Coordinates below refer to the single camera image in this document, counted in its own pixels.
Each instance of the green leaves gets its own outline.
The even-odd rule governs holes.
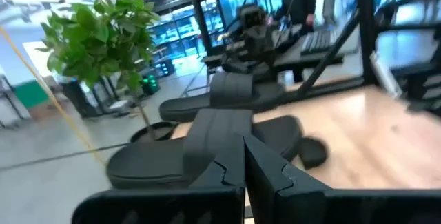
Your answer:
[[[92,11],[85,5],[78,7],[76,11],[76,21],[88,31],[95,31],[96,19]]]
[[[77,77],[93,85],[100,76],[121,73],[131,89],[140,86],[134,61],[152,59],[154,44],[147,29],[159,16],[153,3],[144,0],[95,0],[93,9],[80,3],[72,4],[70,18],[52,13],[42,23],[45,48],[51,52],[48,69]]]

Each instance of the wooden floor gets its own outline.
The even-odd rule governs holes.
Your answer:
[[[404,102],[368,87],[283,105],[255,114],[254,122],[297,116],[305,135],[327,144],[328,161],[308,173],[331,187],[441,187],[441,122],[405,109]],[[190,126],[179,125],[174,137]]]

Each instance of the keyboard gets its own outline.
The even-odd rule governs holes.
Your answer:
[[[320,30],[307,34],[301,55],[326,52],[334,44],[335,32],[333,30]]]

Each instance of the gray floor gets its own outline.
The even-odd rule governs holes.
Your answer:
[[[431,35],[431,32],[382,34],[378,50],[390,66],[426,61],[435,49]],[[161,90],[144,102],[152,122],[160,121],[157,110],[162,101],[179,97],[191,82],[192,87],[206,84],[205,70],[197,73],[201,66],[198,61],[190,61],[178,66],[177,75],[161,81]],[[311,70],[305,72],[306,77],[310,74]],[[321,79],[359,74],[362,67],[356,54],[345,58],[343,65],[327,68]],[[290,73],[281,75],[281,79],[286,84],[293,83]],[[125,143],[143,127],[139,117],[82,121],[73,108],[68,112],[95,147]],[[99,154],[107,160],[117,150]],[[61,116],[29,123],[19,130],[0,130],[0,223],[69,223],[79,202],[109,188],[103,165],[91,154],[34,165],[23,163],[84,151],[87,151],[84,144]]]

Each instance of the black shirt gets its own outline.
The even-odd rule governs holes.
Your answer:
[[[316,0],[282,0],[282,7],[277,10],[274,19],[279,21],[282,17],[287,14],[289,5],[289,14],[291,15],[292,24],[302,24],[306,22],[308,14],[314,14],[316,11]]]

